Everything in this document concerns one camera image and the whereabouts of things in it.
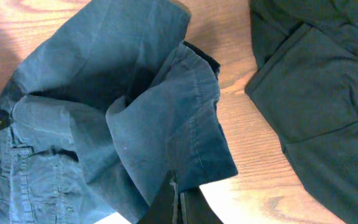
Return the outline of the navy blue shorts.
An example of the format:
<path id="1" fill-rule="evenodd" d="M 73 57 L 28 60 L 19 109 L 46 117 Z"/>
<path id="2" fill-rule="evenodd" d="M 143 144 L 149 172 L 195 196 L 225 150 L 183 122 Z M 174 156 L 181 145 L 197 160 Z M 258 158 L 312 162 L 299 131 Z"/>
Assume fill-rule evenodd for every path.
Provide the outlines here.
<path id="1" fill-rule="evenodd" d="M 233 177 L 220 66 L 173 1 L 91 1 L 0 94 L 0 222 L 138 222 L 166 174 L 184 192 Z"/>

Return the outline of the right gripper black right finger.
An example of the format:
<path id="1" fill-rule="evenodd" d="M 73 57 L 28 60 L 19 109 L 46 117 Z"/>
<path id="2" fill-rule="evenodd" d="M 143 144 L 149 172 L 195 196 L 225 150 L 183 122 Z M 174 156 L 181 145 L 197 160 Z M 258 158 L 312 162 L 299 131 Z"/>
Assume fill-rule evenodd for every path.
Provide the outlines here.
<path id="1" fill-rule="evenodd" d="M 209 206 L 199 187 L 180 194 L 179 223 L 223 224 Z"/>

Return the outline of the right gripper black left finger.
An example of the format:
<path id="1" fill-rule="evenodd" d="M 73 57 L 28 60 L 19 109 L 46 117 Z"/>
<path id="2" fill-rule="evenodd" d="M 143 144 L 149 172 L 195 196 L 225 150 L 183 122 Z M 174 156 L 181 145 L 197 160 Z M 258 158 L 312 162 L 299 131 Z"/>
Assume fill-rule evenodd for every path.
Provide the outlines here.
<path id="1" fill-rule="evenodd" d="M 176 174 L 170 170 L 147 213 L 138 221 L 138 224 L 177 224 L 178 201 Z"/>

